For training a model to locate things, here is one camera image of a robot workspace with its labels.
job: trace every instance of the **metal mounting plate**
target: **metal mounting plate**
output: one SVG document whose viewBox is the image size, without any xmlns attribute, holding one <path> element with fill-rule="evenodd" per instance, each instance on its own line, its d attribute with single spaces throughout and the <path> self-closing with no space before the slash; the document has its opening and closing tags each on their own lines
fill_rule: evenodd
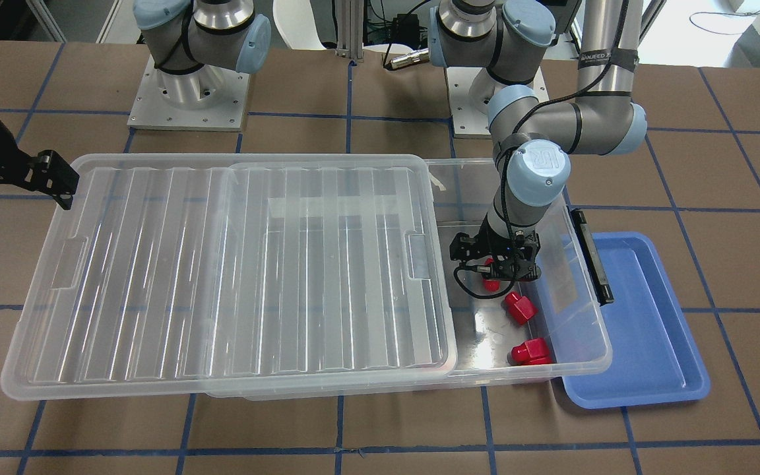
<svg viewBox="0 0 760 475">
<path fill-rule="evenodd" d="M 482 139 L 489 137 L 488 117 L 478 111 L 471 103 L 468 93 L 482 67 L 447 67 L 447 99 L 450 101 L 450 111 L 453 116 L 453 137 L 458 139 Z M 536 78 L 530 85 L 536 91 L 539 102 L 549 99 L 544 76 L 541 69 L 536 72 Z"/>
<path fill-rule="evenodd" d="M 241 132 L 251 76 L 227 69 L 219 70 L 224 77 L 223 100 L 214 102 L 210 108 L 181 109 L 161 96 L 157 75 L 154 74 L 154 60 L 148 57 L 127 125 L 148 130 Z"/>
</svg>

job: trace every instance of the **blue joint cap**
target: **blue joint cap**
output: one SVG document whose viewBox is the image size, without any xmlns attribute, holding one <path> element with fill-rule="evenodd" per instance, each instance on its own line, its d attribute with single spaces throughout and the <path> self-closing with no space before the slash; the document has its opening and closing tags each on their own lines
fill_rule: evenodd
<svg viewBox="0 0 760 475">
<path fill-rule="evenodd" d="M 647 113 L 642 106 L 633 102 L 633 123 L 630 124 L 627 134 L 621 143 L 615 147 L 615 150 L 607 154 L 625 154 L 635 151 L 639 147 L 643 138 L 647 135 Z"/>
<path fill-rule="evenodd" d="M 512 154 L 507 184 L 512 194 L 530 206 L 551 204 L 571 175 L 571 160 L 559 145 L 535 139 Z"/>
<path fill-rule="evenodd" d="M 272 42 L 272 24 L 269 19 L 257 15 L 248 27 L 244 42 L 236 58 L 236 72 L 252 75 L 263 67 L 266 57 L 269 56 L 269 46 Z"/>
<path fill-rule="evenodd" d="M 508 0 L 503 4 L 507 25 L 528 42 L 546 48 L 555 34 L 555 18 L 536 0 Z"/>
<path fill-rule="evenodd" d="M 430 9 L 430 27 L 427 28 L 427 47 L 430 48 L 430 63 L 433 66 L 447 67 L 444 61 L 444 53 L 441 51 L 441 35 L 439 35 L 438 17 L 435 10 L 438 7 Z"/>
<path fill-rule="evenodd" d="M 512 84 L 498 90 L 497 94 L 494 94 L 488 102 L 489 127 L 491 127 L 491 122 L 503 109 L 515 102 L 515 100 L 524 99 L 524 97 L 536 97 L 536 93 L 523 84 Z"/>
<path fill-rule="evenodd" d="M 151 30 L 169 23 L 189 6 L 189 0 L 136 0 L 133 18 L 140 30 Z"/>
</svg>

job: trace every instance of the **translucent plastic lid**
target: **translucent plastic lid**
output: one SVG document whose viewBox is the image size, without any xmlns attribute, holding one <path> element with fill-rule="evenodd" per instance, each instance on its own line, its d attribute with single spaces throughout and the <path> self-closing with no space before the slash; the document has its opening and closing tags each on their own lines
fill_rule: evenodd
<svg viewBox="0 0 760 475">
<path fill-rule="evenodd" d="M 335 391 L 456 364 L 415 156 L 91 154 L 2 373 L 16 399 Z"/>
</svg>

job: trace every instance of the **red object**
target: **red object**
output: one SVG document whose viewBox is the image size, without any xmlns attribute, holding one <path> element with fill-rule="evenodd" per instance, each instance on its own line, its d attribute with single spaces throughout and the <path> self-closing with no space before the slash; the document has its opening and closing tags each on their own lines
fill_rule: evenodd
<svg viewBox="0 0 760 475">
<path fill-rule="evenodd" d="M 484 265 L 489 265 L 492 262 L 494 262 L 494 259 L 488 258 L 486 259 L 486 262 Z M 486 277 L 483 277 L 483 287 L 486 288 L 489 292 L 497 292 L 500 290 L 500 280 L 491 280 L 486 279 Z"/>
<path fill-rule="evenodd" d="M 550 358 L 550 349 L 547 348 L 547 342 L 544 338 L 526 340 L 526 342 L 512 348 L 510 357 L 515 364 L 551 364 L 553 359 Z"/>
<path fill-rule="evenodd" d="M 503 298 L 506 303 L 506 308 L 509 310 L 509 314 L 512 318 L 518 322 L 518 325 L 523 325 L 530 321 L 531 318 L 536 316 L 538 309 L 526 296 L 521 296 L 518 292 L 512 291 Z"/>
</svg>

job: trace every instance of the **blue tray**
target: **blue tray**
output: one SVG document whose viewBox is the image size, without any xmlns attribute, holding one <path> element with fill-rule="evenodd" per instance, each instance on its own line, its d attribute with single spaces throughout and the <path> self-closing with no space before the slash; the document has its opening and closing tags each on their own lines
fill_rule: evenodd
<svg viewBox="0 0 760 475">
<path fill-rule="evenodd" d="M 604 305 L 612 366 L 562 378 L 586 409 L 702 399 L 709 374 L 655 246 L 637 232 L 594 234 L 615 303 Z"/>
</svg>

